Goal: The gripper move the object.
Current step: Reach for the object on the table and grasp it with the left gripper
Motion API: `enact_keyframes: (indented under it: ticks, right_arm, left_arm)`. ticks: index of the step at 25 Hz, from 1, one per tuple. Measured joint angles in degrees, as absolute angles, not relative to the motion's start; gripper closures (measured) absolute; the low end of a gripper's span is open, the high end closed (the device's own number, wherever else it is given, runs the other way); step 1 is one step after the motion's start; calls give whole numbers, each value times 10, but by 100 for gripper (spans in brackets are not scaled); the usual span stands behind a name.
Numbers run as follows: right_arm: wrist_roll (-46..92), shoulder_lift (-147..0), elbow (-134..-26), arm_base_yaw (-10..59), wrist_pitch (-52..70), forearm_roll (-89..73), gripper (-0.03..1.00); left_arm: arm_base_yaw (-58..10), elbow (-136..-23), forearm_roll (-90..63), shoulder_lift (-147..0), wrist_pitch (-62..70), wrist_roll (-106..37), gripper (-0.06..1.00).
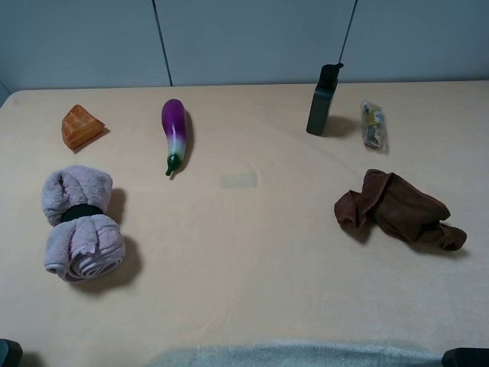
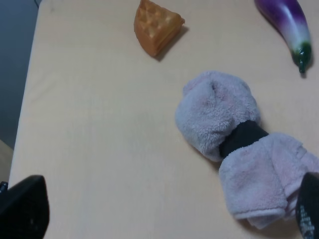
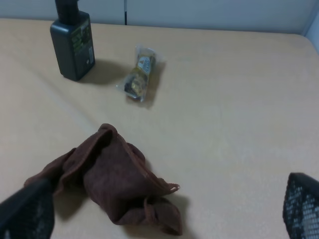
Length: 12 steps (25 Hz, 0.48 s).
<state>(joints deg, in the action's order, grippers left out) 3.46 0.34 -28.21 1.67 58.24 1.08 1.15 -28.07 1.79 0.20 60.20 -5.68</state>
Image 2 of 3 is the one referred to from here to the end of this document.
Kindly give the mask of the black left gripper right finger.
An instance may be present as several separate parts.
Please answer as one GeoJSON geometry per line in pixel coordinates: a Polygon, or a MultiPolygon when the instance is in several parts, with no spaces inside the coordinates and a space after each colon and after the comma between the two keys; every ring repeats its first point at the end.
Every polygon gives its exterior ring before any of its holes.
{"type": "Polygon", "coordinates": [[[319,239],[319,174],[303,177],[297,204],[296,221],[304,239],[319,239]]]}

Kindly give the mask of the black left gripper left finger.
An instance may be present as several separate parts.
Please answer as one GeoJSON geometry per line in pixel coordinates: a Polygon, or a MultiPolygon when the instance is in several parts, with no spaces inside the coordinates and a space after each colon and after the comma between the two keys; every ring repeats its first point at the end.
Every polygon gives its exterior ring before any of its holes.
{"type": "Polygon", "coordinates": [[[50,209],[45,178],[31,175],[11,188],[0,183],[0,237],[42,239],[49,225],[50,209]]]}

